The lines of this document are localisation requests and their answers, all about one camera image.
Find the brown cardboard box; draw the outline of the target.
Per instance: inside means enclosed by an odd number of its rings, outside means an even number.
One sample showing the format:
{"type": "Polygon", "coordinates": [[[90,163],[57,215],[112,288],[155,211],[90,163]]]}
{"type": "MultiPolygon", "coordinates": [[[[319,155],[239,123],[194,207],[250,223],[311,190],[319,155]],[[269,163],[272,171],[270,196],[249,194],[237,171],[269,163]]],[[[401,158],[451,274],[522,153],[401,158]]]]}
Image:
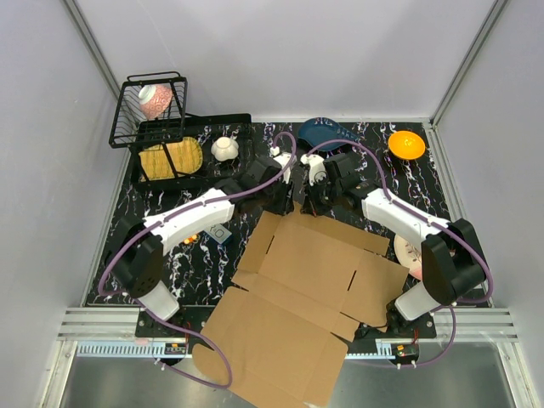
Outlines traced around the brown cardboard box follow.
{"type": "Polygon", "coordinates": [[[258,407],[326,405],[360,324],[383,328],[409,273],[388,240],[328,217],[264,212],[203,328],[196,368],[258,407]]]}

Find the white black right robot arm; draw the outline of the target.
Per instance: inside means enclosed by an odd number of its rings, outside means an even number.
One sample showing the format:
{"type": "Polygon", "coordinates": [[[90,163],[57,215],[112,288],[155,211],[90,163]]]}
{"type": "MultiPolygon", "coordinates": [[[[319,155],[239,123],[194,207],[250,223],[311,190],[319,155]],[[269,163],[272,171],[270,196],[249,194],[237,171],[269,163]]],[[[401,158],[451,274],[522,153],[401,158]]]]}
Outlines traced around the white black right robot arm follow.
{"type": "Polygon", "coordinates": [[[379,223],[421,254],[422,279],[389,306],[386,327],[396,337],[413,331],[417,318],[449,306],[486,280],[485,261],[474,227],[464,218],[437,218],[377,184],[364,183],[346,154],[327,159],[304,155],[308,169],[305,211],[315,216],[341,206],[379,223]]]}

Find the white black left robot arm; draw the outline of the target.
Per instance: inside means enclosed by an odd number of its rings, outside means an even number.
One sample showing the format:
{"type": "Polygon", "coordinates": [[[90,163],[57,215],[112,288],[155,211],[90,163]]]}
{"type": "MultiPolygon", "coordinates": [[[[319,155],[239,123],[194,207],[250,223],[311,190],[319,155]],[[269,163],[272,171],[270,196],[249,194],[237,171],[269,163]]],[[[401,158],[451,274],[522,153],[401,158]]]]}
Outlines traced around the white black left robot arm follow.
{"type": "Polygon", "coordinates": [[[292,187],[292,155],[260,156],[242,174],[220,180],[193,201],[148,218],[131,216],[123,221],[112,257],[106,267],[122,289],[154,317],[154,327],[164,336],[183,328],[179,302],[162,281],[163,258],[185,239],[213,226],[251,212],[257,207],[286,210],[292,187]]]}

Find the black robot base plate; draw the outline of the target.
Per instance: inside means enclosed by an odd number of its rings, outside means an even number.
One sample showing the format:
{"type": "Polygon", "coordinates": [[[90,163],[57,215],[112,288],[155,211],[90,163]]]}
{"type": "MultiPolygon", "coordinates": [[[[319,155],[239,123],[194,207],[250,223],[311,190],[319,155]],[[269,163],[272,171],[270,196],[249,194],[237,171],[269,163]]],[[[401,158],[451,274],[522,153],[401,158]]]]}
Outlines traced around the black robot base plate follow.
{"type": "MultiPolygon", "coordinates": [[[[214,306],[182,306],[180,310],[168,322],[172,325],[181,326],[193,332],[200,332],[204,325],[209,320],[214,306]]],[[[182,337],[182,332],[176,331],[162,323],[157,322],[149,316],[145,311],[140,311],[136,322],[135,336],[136,337],[182,337]]],[[[402,333],[396,333],[391,328],[385,332],[377,328],[370,328],[363,323],[359,323],[359,327],[355,331],[354,341],[352,346],[359,345],[361,342],[370,342],[376,339],[411,339],[416,338],[419,341],[431,340],[437,337],[434,321],[429,314],[417,319],[411,323],[410,327],[402,333]]]]}

